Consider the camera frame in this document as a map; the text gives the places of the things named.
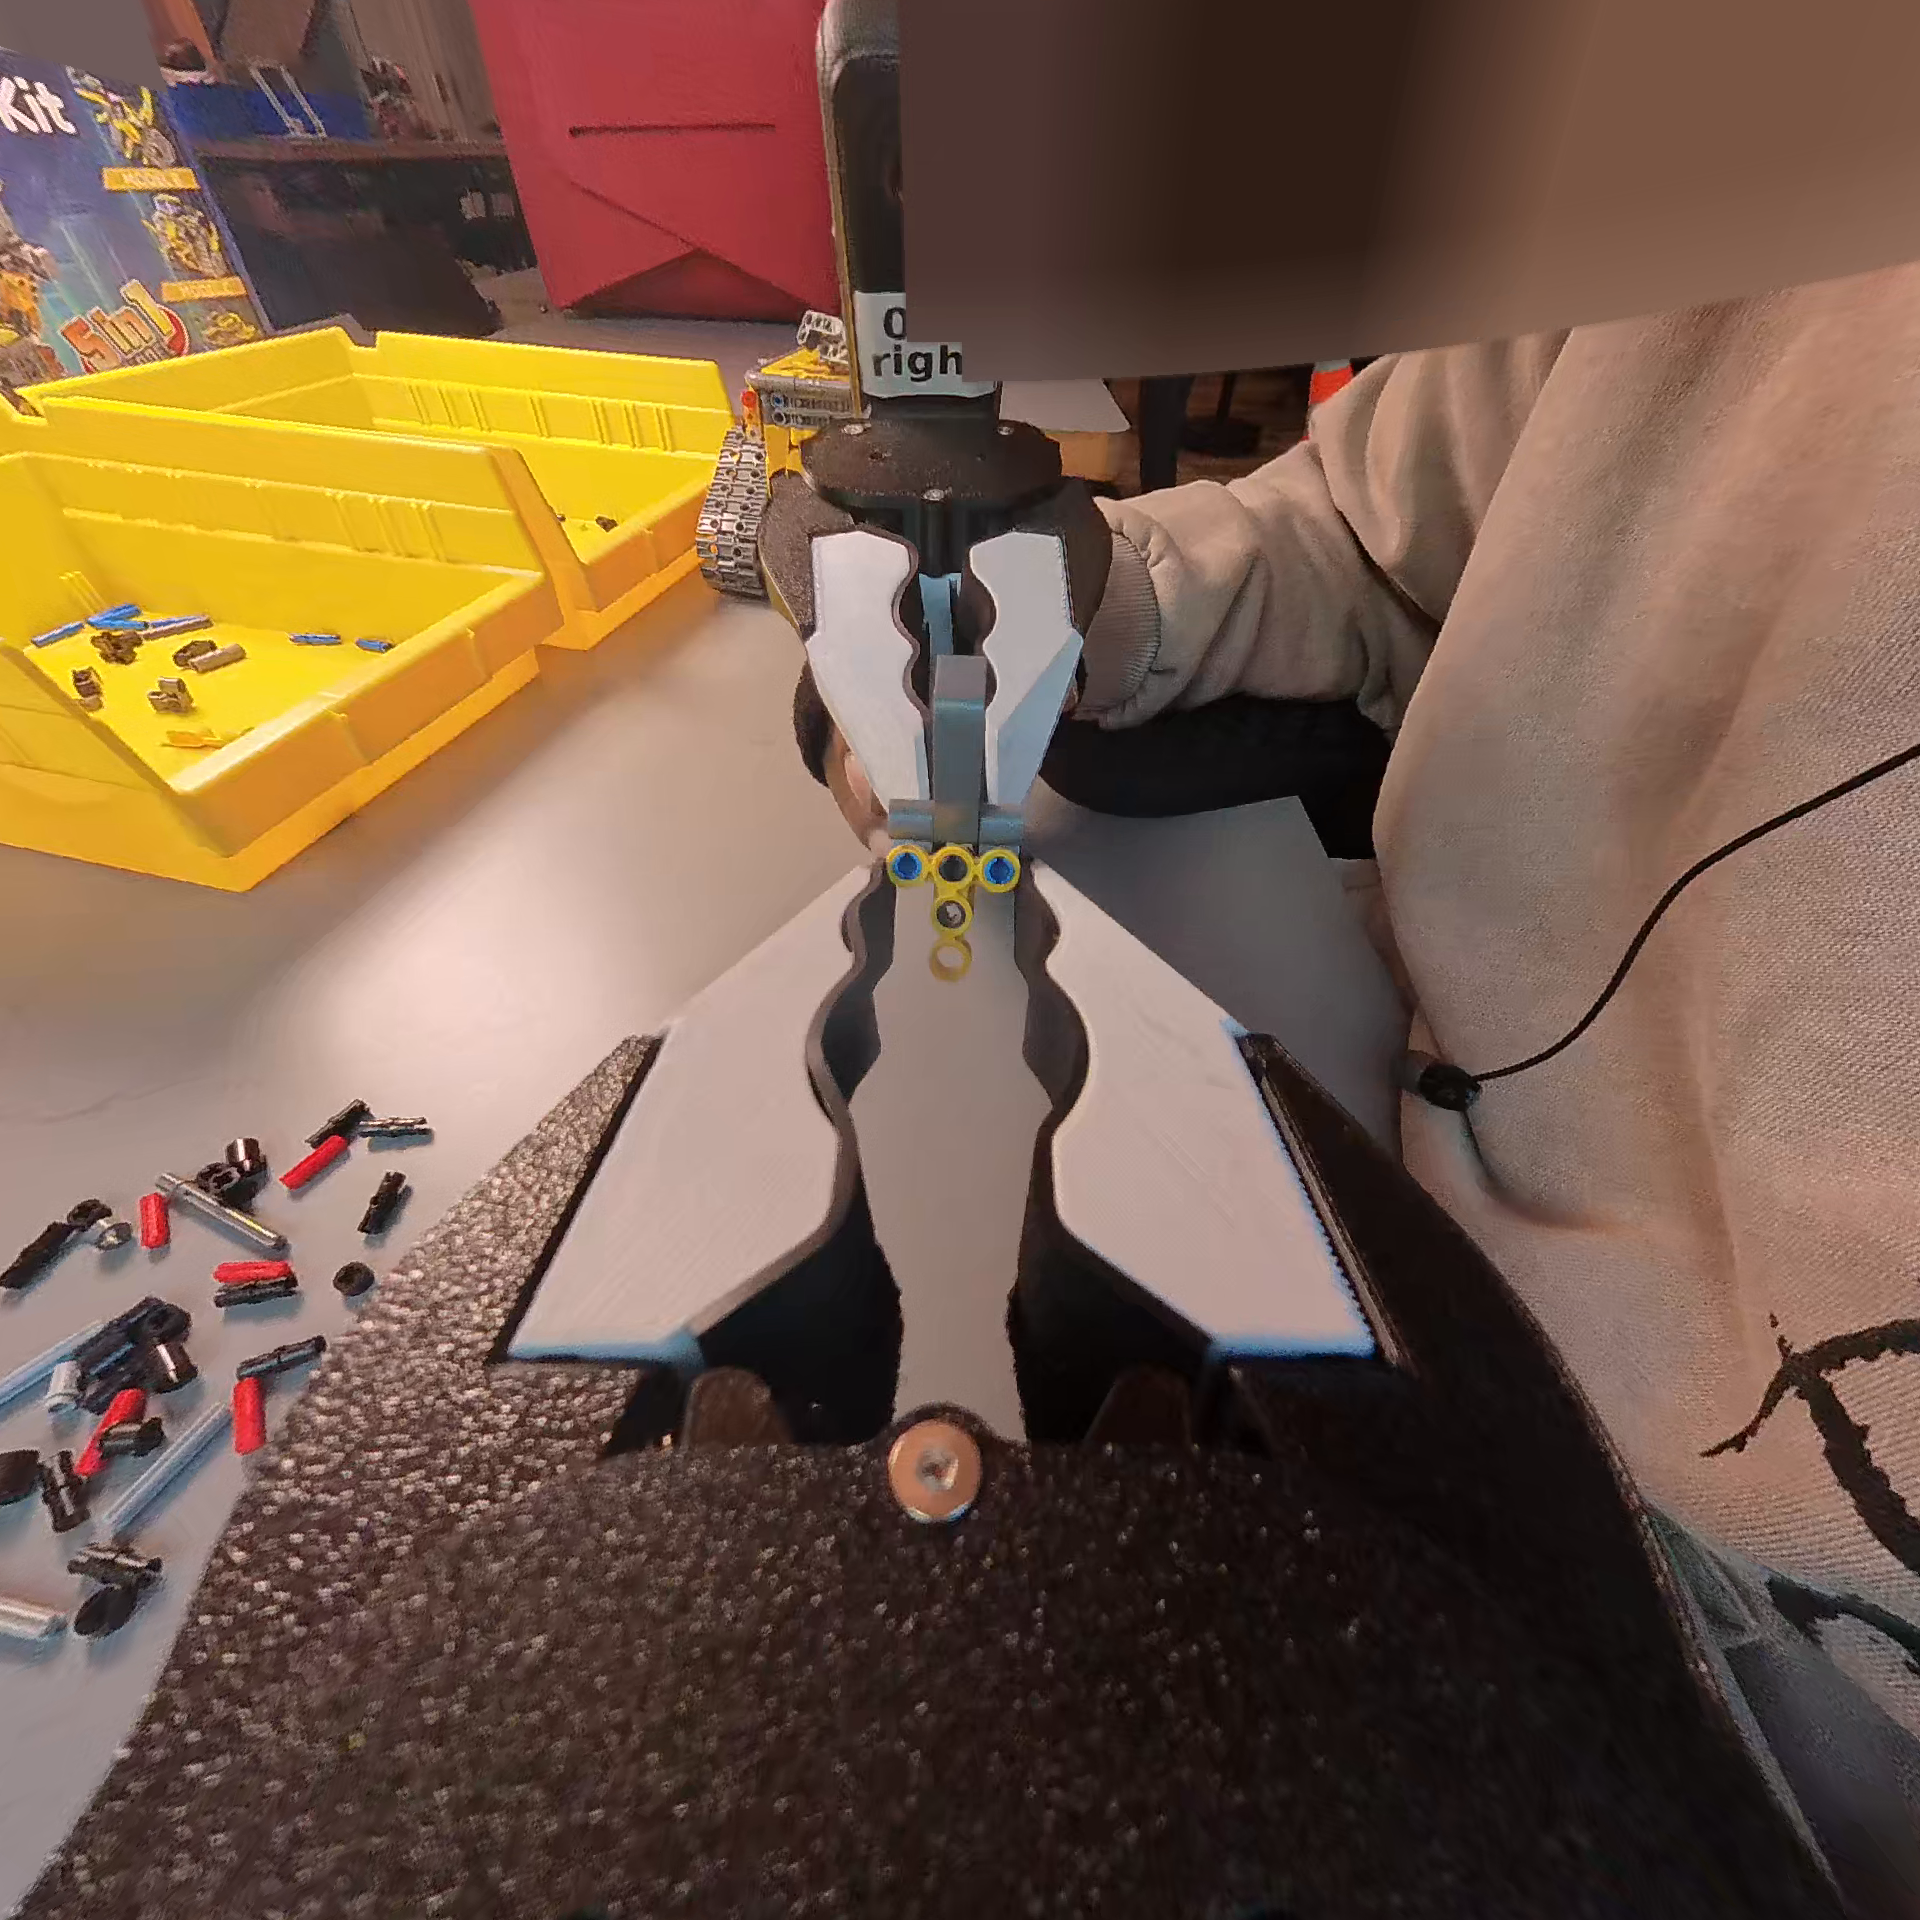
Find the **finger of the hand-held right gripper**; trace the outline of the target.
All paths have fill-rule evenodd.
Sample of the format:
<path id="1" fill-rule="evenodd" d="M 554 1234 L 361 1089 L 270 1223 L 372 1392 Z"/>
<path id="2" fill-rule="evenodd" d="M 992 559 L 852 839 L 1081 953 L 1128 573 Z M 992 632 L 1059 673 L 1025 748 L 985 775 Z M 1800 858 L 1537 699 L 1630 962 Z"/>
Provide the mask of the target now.
<path id="1" fill-rule="evenodd" d="M 891 806 L 908 835 L 931 818 L 926 708 L 911 692 L 919 644 L 902 624 L 919 558 L 905 540 L 867 530 L 809 540 L 809 682 L 823 712 L 823 777 L 862 842 L 892 842 Z"/>
<path id="2" fill-rule="evenodd" d="M 993 617 L 979 651 L 992 670 L 984 712 L 982 835 L 1021 835 L 1025 806 L 1079 669 L 1066 548 L 1055 535 L 1003 533 L 972 548 L 972 579 Z"/>

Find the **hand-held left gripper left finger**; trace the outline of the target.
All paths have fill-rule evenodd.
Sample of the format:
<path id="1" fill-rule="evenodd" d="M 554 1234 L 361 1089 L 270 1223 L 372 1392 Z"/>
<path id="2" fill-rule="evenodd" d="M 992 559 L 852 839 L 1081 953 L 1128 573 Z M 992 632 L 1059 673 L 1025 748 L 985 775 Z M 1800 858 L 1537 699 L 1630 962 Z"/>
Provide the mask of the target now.
<path id="1" fill-rule="evenodd" d="M 873 1435 L 897 1283 L 849 1102 L 878 1059 L 896 909 L 856 864 L 644 1044 L 509 1317 L 509 1359 L 744 1370 L 794 1435 Z"/>

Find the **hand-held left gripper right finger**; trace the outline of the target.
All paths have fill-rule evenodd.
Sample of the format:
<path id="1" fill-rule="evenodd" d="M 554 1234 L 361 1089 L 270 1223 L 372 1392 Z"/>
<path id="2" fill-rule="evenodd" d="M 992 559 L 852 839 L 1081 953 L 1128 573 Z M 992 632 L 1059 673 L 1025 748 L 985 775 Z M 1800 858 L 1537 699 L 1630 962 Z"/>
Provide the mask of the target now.
<path id="1" fill-rule="evenodd" d="M 1117 1380 L 1371 1363 L 1353 1266 L 1274 1116 L 1252 1031 L 1052 864 L 1017 906 L 1021 1059 L 1047 1094 L 1017 1253 L 1030 1435 L 1084 1435 Z"/>

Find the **yellow building block assembly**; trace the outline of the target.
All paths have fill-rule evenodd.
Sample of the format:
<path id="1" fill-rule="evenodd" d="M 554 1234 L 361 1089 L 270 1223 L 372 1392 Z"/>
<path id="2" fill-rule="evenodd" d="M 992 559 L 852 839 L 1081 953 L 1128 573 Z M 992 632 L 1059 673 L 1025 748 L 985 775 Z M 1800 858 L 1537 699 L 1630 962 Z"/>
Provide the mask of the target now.
<path id="1" fill-rule="evenodd" d="M 926 794 L 887 805 L 885 877 L 926 891 L 929 972 L 955 983 L 972 972 L 979 895 L 1011 895 L 1021 877 L 1021 813 L 989 796 L 989 664 L 945 653 L 929 673 Z"/>

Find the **yellow plastic bin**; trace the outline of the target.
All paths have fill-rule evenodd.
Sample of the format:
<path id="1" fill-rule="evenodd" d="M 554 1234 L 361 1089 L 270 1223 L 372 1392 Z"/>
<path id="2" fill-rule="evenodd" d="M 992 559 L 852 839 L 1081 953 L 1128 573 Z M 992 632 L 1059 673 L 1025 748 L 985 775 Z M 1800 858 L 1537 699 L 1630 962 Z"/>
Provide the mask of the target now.
<path id="1" fill-rule="evenodd" d="M 695 576 L 733 427 L 715 365 L 684 356 L 453 341 L 341 326 L 27 385 L 51 451 L 318 494 L 337 536 L 449 559 L 453 519 L 509 515 L 588 651 Z"/>
<path id="2" fill-rule="evenodd" d="M 509 515 L 453 519 L 449 559 L 337 536 L 314 491 L 51 451 L 5 403 L 5 844 L 244 891 L 538 673 L 559 627 Z M 212 751 L 145 757 L 27 658 L 34 632 L 133 603 L 284 631 L 395 631 L 347 694 Z"/>

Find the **blue grey pieces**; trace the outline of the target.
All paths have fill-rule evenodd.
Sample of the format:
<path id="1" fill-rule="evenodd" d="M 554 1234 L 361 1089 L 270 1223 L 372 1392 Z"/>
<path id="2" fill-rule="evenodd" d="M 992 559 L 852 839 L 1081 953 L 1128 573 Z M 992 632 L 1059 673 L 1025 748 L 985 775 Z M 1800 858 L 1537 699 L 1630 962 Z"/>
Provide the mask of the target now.
<path id="1" fill-rule="evenodd" d="M 41 631 L 27 658 L 86 718 L 145 757 L 212 751 L 314 697 L 347 694 L 395 631 L 284 631 L 133 603 Z"/>

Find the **person's right forearm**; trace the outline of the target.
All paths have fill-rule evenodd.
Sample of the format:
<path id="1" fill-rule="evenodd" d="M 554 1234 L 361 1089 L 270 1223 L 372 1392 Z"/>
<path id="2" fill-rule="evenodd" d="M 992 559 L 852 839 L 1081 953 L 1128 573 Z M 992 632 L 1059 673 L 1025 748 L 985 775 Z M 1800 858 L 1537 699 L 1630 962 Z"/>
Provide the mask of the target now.
<path id="1" fill-rule="evenodd" d="M 1447 414 L 1392 362 L 1253 475 L 1100 513 L 1113 566 L 1074 714 L 1103 729 L 1257 697 L 1394 735 L 1477 530 Z"/>

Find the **grey desk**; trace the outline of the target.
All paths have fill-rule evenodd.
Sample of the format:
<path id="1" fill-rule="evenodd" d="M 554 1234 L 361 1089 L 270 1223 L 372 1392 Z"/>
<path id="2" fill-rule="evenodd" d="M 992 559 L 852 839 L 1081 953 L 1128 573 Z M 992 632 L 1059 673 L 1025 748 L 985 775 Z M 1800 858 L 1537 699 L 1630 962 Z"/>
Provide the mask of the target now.
<path id="1" fill-rule="evenodd" d="M 767 941 L 828 886 L 661 801 L 509 844 L 444 1039 L 612 1011 L 635 935 Z M 849 1116 L 897 1283 L 873 1435 L 723 1367 L 509 1359 L 641 1066 L 620 1042 L 376 1290 L 240 1495 L 101 1792 L 20 1915 L 1653 1915 L 1667 1616 L 1595 1417 L 1398 1167 L 1399 1021 L 1282 868 L 1170 824 L 1062 872 L 1257 1034 L 1371 1363 L 1123 1375 L 1030 1435 L 1017 1253 L 1047 1094 L 924 989 Z M 1017 1006 L 1017 902 L 973 994 Z M 883 978 L 902 986 L 905 909 Z"/>

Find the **yellow toy robot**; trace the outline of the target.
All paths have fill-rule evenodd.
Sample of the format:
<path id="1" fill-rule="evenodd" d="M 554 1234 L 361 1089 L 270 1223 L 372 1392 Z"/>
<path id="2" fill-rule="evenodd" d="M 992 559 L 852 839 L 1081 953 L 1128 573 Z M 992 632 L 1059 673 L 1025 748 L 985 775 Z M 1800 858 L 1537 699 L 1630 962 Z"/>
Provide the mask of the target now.
<path id="1" fill-rule="evenodd" d="M 808 309 L 797 342 L 746 374 L 738 418 L 722 439 L 694 535 L 709 588 L 727 598 L 767 601 L 756 535 L 768 482 L 779 472 L 799 470 L 799 448 L 808 439 L 847 418 L 852 418 L 847 326 L 840 316 Z"/>

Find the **pile of black red pieces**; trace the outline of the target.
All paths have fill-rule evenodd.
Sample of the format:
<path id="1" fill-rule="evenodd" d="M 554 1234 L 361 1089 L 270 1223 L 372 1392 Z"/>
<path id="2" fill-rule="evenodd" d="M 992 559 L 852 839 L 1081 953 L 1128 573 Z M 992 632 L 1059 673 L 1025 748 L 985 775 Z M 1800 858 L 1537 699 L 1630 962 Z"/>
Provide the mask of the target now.
<path id="1" fill-rule="evenodd" d="M 163 1561 L 139 1541 L 145 1514 L 208 1452 L 256 1452 L 270 1387 L 326 1355 L 322 1332 L 287 1332 L 212 1367 L 194 1355 L 194 1334 L 250 1339 L 254 1322 L 289 1326 L 304 1307 L 292 1235 L 260 1216 L 260 1195 L 303 1192 L 357 1145 L 401 1153 L 434 1138 L 428 1118 L 380 1116 L 356 1100 L 304 1134 L 297 1162 L 274 1167 L 260 1141 L 232 1138 L 192 1175 L 155 1175 L 131 1216 L 101 1198 L 81 1200 L 5 1266 L 12 1300 L 77 1249 L 163 1257 L 179 1220 L 232 1244 L 207 1268 L 203 1310 L 149 1291 L 5 1365 L 5 1414 L 34 1402 L 46 1425 L 46 1441 L 5 1449 L 5 1512 L 34 1500 L 53 1539 L 70 1544 L 65 1571 L 76 1581 L 68 1607 L 5 1595 L 5 1643 L 41 1648 L 119 1633 L 163 1580 Z"/>

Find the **person's torso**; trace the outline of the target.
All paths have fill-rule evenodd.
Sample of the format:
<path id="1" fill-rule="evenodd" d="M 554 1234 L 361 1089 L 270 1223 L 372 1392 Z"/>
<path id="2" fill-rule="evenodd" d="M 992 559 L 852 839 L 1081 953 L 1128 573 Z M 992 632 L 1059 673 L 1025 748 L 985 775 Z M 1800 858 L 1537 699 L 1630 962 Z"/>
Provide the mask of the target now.
<path id="1" fill-rule="evenodd" d="M 1788 1609 L 1747 1695 L 1914 1915 L 1914 267 L 1383 359 L 1312 428 L 1432 649 L 1375 837 L 1407 1157 L 1640 1493 Z"/>

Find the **robot kit box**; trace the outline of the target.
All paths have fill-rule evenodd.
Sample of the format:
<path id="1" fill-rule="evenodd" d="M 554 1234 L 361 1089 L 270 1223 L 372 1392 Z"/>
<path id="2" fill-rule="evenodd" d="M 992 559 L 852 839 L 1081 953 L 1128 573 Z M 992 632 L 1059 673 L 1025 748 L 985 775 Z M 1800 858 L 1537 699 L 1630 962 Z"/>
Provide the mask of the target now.
<path id="1" fill-rule="evenodd" d="M 5 51 L 5 388 L 256 342 L 270 327 L 155 94 Z"/>

